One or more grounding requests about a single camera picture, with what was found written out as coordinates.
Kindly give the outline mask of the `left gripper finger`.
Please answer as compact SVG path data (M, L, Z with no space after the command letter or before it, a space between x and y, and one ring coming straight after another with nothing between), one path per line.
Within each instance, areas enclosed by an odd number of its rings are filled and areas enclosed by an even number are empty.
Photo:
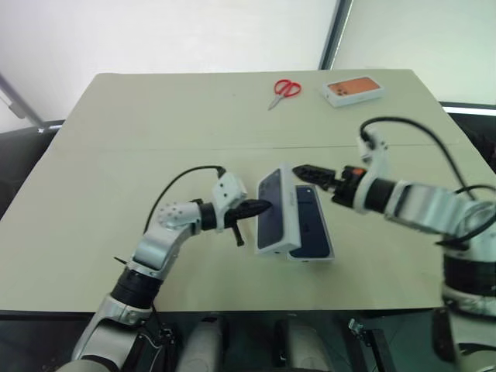
M241 216L243 218L240 220L244 220L244 219L256 217L262 214L263 212L265 212L266 210L268 210L269 208L270 206L239 206L238 208L235 209L241 212Z
M233 209L236 214L261 214L270 208L266 200L245 200Z

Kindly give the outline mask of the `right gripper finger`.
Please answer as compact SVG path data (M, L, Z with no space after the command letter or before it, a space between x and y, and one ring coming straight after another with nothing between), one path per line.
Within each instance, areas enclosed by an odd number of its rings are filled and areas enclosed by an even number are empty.
M300 179L334 179L336 172L323 167L304 164L293 168L293 173Z
M328 191L330 188L334 188L334 177L332 175L303 174L303 175L298 175L298 178L301 181L319 186L324 191Z

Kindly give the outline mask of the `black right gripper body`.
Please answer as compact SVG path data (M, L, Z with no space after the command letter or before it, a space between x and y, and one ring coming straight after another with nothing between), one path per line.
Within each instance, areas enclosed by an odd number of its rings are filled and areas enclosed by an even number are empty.
M367 173L365 168L345 166L336 181L332 201L338 205L353 205L360 182Z

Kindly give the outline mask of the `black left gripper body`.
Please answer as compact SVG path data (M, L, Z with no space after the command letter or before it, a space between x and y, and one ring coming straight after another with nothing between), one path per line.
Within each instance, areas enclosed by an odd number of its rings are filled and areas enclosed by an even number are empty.
M237 209L230 209L226 213L226 228L231 229L236 240L236 245L241 247L245 244L241 232L238 227L238 221L242 219L241 212Z

